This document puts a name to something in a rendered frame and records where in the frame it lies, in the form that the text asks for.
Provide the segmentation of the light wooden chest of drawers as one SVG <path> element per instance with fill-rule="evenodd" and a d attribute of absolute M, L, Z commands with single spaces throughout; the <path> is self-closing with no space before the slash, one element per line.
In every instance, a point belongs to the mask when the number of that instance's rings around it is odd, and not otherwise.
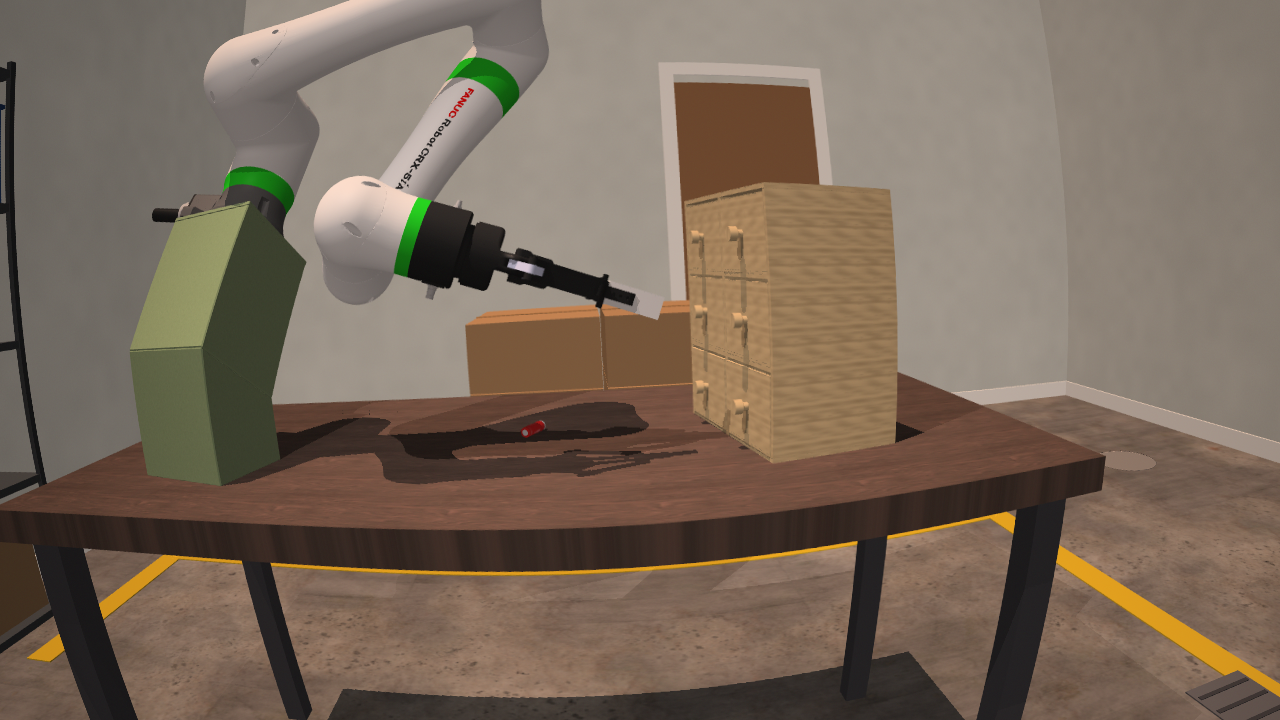
<path fill-rule="evenodd" d="M 691 348 L 771 372 L 771 462 L 893 445 L 897 414 L 897 292 L 890 190 L 762 182 L 684 201 L 762 191 L 767 273 L 690 270 Z M 701 201 L 701 202 L 700 202 Z M 692 340 L 690 275 L 768 279 L 771 366 Z M 731 277 L 733 275 L 733 277 Z"/>

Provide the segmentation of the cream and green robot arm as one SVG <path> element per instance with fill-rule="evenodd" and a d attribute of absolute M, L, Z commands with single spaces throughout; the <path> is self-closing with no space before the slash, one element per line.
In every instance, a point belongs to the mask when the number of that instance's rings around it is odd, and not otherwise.
<path fill-rule="evenodd" d="M 236 146 L 223 193 L 155 208 L 154 222 L 251 201 L 284 237 L 320 133 L 298 90 L 365 56 L 461 26 L 472 28 L 474 47 L 381 178 L 338 182 L 314 218 L 323 278 L 342 302 L 371 302 L 394 274 L 428 284 L 425 299 L 449 290 L 474 234 L 474 211 L 460 200 L 454 208 L 434 200 L 547 65 L 541 0 L 349 0 L 230 38 L 204 74 L 207 102 Z"/>

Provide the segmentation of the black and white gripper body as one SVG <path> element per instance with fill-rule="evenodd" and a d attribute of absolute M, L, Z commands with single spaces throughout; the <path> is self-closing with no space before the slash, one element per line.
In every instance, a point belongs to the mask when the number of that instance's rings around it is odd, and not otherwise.
<path fill-rule="evenodd" d="M 529 258 L 500 251 L 504 237 L 504 228 L 484 222 L 476 223 L 460 273 L 460 284 L 485 291 L 490 284 L 493 272 L 497 269 L 498 272 L 507 273 L 507 275 L 524 278 L 525 272 L 515 270 L 507 265 L 509 259 L 529 263 Z"/>

